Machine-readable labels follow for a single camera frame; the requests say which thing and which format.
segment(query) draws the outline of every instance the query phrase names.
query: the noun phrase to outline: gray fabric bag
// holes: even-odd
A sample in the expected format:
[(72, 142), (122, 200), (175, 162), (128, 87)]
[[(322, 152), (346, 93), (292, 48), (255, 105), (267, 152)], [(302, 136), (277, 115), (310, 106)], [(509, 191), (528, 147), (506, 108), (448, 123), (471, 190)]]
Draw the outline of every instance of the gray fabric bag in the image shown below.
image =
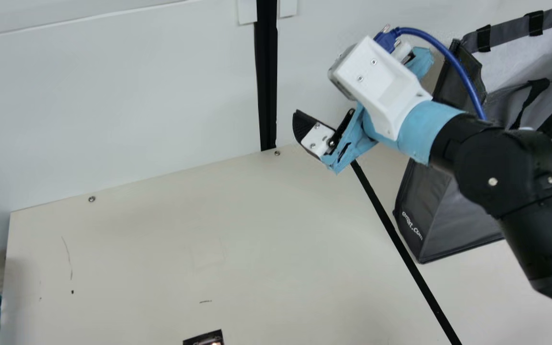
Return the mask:
[[(473, 79), (491, 122), (511, 128), (541, 127), (552, 137), (552, 131), (546, 131), (552, 127), (552, 10), (485, 26), (454, 40), (451, 51)], [(448, 63), (440, 73), (434, 100), (475, 113)], [(502, 238), (497, 222), (464, 198), (453, 178), (412, 160), (393, 214), (421, 263)]]

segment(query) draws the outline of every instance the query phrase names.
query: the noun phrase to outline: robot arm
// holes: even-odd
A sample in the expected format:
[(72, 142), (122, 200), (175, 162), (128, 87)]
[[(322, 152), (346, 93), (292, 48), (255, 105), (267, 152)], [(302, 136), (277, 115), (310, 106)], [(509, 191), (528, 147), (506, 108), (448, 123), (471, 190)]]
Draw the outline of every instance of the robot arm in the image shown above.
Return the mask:
[(499, 222), (533, 288), (552, 299), (552, 140), (431, 101), (388, 48), (366, 37), (343, 54), (329, 77), (357, 109), (337, 129), (297, 111), (296, 139), (335, 172), (383, 142), (453, 175)]

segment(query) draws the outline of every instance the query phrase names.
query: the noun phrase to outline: white table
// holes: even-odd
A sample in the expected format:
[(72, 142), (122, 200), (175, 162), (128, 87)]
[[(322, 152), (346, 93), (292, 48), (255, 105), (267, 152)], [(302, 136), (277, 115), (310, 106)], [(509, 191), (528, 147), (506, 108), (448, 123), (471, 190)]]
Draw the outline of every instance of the white table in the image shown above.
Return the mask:
[[(448, 344), (353, 171), (279, 151), (14, 212), (0, 344)], [(390, 211), (407, 159), (359, 161)], [(504, 241), (418, 267), (465, 345), (552, 343)]]

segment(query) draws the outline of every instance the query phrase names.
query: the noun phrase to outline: black robot arm segment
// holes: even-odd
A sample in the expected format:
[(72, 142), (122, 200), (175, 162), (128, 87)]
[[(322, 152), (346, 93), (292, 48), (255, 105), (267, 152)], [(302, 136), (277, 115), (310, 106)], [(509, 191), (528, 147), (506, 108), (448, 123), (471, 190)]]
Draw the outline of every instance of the black robot arm segment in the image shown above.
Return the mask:
[(430, 165), (499, 222), (533, 288), (552, 299), (552, 140), (459, 115), (434, 140)]

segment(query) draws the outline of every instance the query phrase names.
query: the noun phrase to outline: black rubber tip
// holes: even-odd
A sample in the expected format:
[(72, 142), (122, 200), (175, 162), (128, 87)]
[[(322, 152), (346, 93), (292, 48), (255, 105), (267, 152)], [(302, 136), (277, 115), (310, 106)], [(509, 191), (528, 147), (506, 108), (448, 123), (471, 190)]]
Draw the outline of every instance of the black rubber tip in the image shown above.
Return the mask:
[(293, 135), (295, 136), (295, 140), (301, 144), (302, 139), (304, 139), (317, 122), (315, 118), (305, 112), (300, 110), (296, 111), (293, 114)]

